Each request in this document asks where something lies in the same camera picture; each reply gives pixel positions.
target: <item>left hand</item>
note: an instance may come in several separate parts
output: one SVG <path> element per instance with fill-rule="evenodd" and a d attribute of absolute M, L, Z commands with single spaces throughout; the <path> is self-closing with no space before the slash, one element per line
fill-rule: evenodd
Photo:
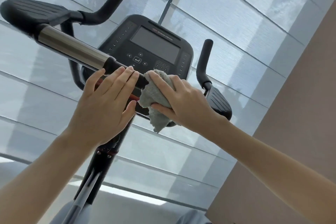
<path fill-rule="evenodd" d="M 95 84 L 105 73 L 96 71 L 86 81 L 83 94 L 64 133 L 89 147 L 98 147 L 120 133 L 135 115 L 136 101 L 127 100 L 139 77 L 133 67 L 120 67 L 104 79 L 95 91 Z"/>

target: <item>forearm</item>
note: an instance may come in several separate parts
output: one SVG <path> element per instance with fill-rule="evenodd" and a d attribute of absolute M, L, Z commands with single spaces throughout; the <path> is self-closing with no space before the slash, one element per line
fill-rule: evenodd
<path fill-rule="evenodd" d="M 94 149 L 76 145 L 76 140 L 69 137 L 57 137 L 38 159 L 0 190 L 0 223 L 39 221 Z"/>
<path fill-rule="evenodd" d="M 236 158 L 281 200 L 315 223 L 336 223 L 336 185 L 225 120 L 203 136 Z"/>

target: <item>hand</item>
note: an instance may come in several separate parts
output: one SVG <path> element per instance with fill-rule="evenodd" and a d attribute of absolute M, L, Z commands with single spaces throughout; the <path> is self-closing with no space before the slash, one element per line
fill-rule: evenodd
<path fill-rule="evenodd" d="M 96 71 L 86 81 L 77 108 L 65 130 L 71 138 L 90 147 L 98 147 L 121 132 L 135 115 L 136 101 L 127 100 L 139 73 L 133 67 L 120 67 L 107 76 L 95 91 L 96 82 L 105 73 Z"/>
<path fill-rule="evenodd" d="M 155 85 L 170 103 L 172 109 L 155 103 L 151 107 L 168 118 L 196 133 L 202 134 L 202 129 L 209 128 L 217 118 L 217 114 L 208 104 L 202 91 L 192 87 L 186 80 L 177 75 L 170 76 L 175 91 L 155 72 L 149 72 Z"/>

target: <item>towel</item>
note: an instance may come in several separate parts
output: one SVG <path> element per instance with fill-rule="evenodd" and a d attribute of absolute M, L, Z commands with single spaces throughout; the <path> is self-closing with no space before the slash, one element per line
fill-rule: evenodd
<path fill-rule="evenodd" d="M 174 84 L 169 78 L 169 76 L 160 70 L 154 70 L 169 86 L 175 90 Z M 165 107 L 171 108 L 170 103 L 166 97 L 161 93 L 158 87 L 155 85 L 148 72 L 144 74 L 146 80 L 149 82 L 144 89 L 141 90 L 140 100 L 138 101 L 139 105 L 149 109 L 149 119 L 151 125 L 154 127 L 154 132 L 159 133 L 167 124 L 170 122 L 170 119 L 163 115 L 161 112 L 153 109 L 151 104 L 159 103 Z"/>

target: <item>stationary bike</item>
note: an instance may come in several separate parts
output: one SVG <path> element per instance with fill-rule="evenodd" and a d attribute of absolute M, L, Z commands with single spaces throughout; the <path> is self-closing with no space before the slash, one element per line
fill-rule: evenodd
<path fill-rule="evenodd" d="M 94 71 L 101 68 L 106 71 L 98 81 L 98 87 L 107 75 L 120 66 L 132 65 L 140 73 L 129 101 L 139 100 L 141 89 L 148 84 L 143 74 L 149 70 L 159 69 L 187 79 L 194 56 L 191 45 L 145 16 L 127 16 L 98 49 L 74 38 L 73 23 L 99 25 L 111 17 L 122 1 L 107 0 L 98 11 L 89 13 L 35 0 L 6 0 L 0 5 L 0 12 L 7 22 L 34 38 L 38 44 L 68 58 L 73 81 L 81 90 Z M 212 45 L 212 40 L 205 40 L 196 76 L 212 109 L 230 120 L 232 110 L 229 103 L 206 75 Z M 136 113 L 149 119 L 148 109 L 138 104 Z M 51 223 L 89 222 L 90 207 L 131 123 L 96 149 L 74 200 L 64 205 Z M 167 127 L 175 125 L 170 122 Z"/>

